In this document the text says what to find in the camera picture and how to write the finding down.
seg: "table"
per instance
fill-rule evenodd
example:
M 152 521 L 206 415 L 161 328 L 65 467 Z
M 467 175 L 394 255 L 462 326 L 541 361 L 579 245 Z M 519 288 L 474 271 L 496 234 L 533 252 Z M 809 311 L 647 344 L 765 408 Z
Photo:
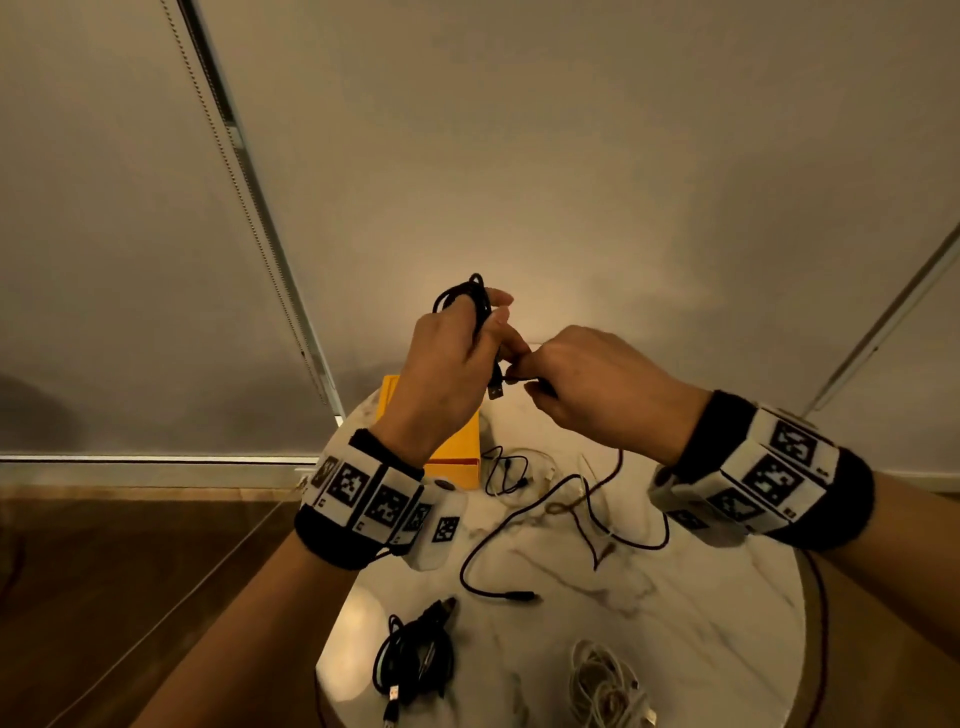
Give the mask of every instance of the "table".
M 373 393 L 334 437 L 347 439 L 369 426 L 376 404 Z M 616 461 L 614 450 L 556 427 L 519 387 L 484 402 L 481 429 L 485 447 L 549 453 L 557 477 L 581 473 L 588 464 L 603 477 Z M 552 464 L 528 457 L 533 490 L 504 500 L 525 503 L 545 492 Z M 603 488 L 601 502 L 594 501 L 601 518 L 609 514 L 614 532 L 644 544 L 659 543 L 663 530 L 646 497 L 653 469 L 652 461 L 627 453 L 623 471 Z M 710 548 L 671 522 L 664 550 L 617 546 L 594 572 L 572 518 L 537 518 L 538 510 L 492 540 L 471 564 L 468 581 L 492 591 L 533 590 L 542 602 L 470 595 L 458 581 L 461 563 L 509 511 L 500 499 L 472 492 L 444 567 L 416 572 L 391 556 L 361 572 L 318 668 L 348 728 L 382 724 L 386 699 L 370 676 L 387 636 L 386 615 L 412 620 L 451 595 L 459 601 L 448 624 L 456 674 L 446 699 L 421 697 L 405 708 L 402 728 L 572 728 L 566 686 L 570 648 L 580 639 L 605 644 L 631 665 L 651 694 L 658 726 L 782 726 L 804 658 L 804 596 L 791 548 L 761 537 L 740 548 Z M 593 540 L 600 548 L 606 544 Z

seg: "hand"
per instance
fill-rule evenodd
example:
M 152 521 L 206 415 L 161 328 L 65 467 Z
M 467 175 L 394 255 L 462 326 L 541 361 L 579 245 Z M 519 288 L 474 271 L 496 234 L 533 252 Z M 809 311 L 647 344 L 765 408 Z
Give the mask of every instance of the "hand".
M 371 432 L 404 462 L 423 467 L 450 435 L 480 407 L 498 356 L 507 361 L 530 347 L 507 323 L 514 302 L 488 288 L 495 308 L 473 341 L 476 309 L 460 296 L 439 313 L 421 316 L 393 397 Z
M 677 462 L 710 398 L 620 337 L 595 328 L 565 328 L 523 355 L 506 377 L 546 379 L 557 397 L 535 381 L 524 388 L 557 425 L 664 465 Z

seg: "wristband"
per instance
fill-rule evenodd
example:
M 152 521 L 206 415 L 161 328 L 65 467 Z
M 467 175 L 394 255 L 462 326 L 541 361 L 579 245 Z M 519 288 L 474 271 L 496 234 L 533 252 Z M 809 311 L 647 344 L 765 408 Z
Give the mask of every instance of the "wristband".
M 349 444 L 331 442 L 307 480 L 294 518 L 297 535 L 333 566 L 360 570 L 384 547 L 395 555 L 410 554 L 420 532 L 432 526 L 434 546 L 420 550 L 425 561 L 410 557 L 408 564 L 436 568 L 456 535 L 466 498 L 430 479 L 421 482 L 422 473 L 367 430 L 357 430 Z M 435 510 L 443 510 L 445 520 L 431 520 Z
M 873 473 L 863 460 L 794 415 L 726 392 L 714 392 L 673 474 L 673 497 L 705 503 L 722 517 L 707 526 L 763 533 L 797 548 L 852 541 L 874 508 Z M 691 532 L 716 540 L 708 529 Z

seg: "person's left hand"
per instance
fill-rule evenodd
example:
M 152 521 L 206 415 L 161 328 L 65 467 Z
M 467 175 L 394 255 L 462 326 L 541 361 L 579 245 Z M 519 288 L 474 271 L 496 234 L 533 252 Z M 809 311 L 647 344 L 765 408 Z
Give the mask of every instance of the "person's left hand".
M 507 323 L 509 293 L 488 288 L 498 306 L 473 341 L 476 309 L 460 296 L 439 313 L 421 316 L 407 360 L 383 417 L 371 433 L 404 462 L 422 468 L 480 407 L 497 356 L 508 361 L 530 347 Z

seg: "person's right hand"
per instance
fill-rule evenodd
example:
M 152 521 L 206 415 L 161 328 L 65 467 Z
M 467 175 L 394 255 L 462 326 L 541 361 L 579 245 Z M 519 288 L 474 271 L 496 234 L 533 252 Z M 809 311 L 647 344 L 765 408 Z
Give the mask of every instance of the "person's right hand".
M 567 327 L 523 355 L 507 379 L 544 378 L 524 388 L 557 425 L 601 445 L 673 465 L 684 451 L 710 392 L 675 379 L 618 336 Z

